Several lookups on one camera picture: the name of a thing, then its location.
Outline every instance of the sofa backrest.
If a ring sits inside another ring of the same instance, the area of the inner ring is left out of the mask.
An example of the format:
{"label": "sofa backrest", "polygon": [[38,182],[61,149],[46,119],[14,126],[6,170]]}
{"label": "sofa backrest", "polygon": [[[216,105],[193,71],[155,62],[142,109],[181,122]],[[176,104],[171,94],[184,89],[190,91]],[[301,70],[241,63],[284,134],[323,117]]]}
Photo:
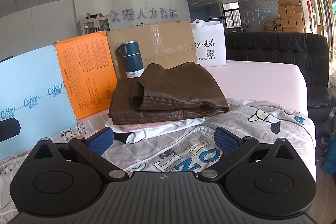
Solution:
{"label": "sofa backrest", "polygon": [[328,86],[327,39],[311,33],[226,33],[227,60],[297,65],[306,84]]}

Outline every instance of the qr code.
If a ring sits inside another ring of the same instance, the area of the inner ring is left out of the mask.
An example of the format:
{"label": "qr code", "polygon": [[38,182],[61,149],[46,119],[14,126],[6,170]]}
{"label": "qr code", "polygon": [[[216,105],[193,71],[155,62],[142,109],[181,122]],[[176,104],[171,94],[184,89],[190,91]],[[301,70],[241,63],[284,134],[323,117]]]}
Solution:
{"label": "qr code", "polygon": [[207,50],[207,57],[215,56],[214,50]]}

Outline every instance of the cabinet door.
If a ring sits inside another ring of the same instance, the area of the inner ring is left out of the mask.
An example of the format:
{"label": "cabinet door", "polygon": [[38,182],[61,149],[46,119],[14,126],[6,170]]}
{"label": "cabinet door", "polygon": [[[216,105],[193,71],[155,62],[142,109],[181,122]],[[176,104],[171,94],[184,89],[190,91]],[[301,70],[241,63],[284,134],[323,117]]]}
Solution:
{"label": "cabinet door", "polygon": [[110,17],[97,17],[96,21],[99,31],[112,31]]}
{"label": "cabinet door", "polygon": [[82,34],[97,32],[97,25],[95,18],[81,20],[81,29]]}

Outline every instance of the brown leather garment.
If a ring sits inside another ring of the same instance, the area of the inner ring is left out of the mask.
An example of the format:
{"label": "brown leather garment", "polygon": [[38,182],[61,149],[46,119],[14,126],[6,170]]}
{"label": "brown leather garment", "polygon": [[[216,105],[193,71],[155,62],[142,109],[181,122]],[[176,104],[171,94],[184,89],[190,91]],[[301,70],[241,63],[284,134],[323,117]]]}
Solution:
{"label": "brown leather garment", "polygon": [[110,104],[113,124],[180,121],[228,112],[216,80],[201,65],[171,69],[150,64],[138,78],[118,80]]}

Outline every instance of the shopping bag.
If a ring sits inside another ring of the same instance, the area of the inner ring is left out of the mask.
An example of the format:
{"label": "shopping bag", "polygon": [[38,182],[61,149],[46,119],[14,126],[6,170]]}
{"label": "shopping bag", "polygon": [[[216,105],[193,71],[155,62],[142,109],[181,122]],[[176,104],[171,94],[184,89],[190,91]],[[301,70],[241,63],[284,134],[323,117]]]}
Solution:
{"label": "shopping bag", "polygon": [[191,23],[197,63],[203,67],[226,66],[224,27],[220,21],[196,19]]}

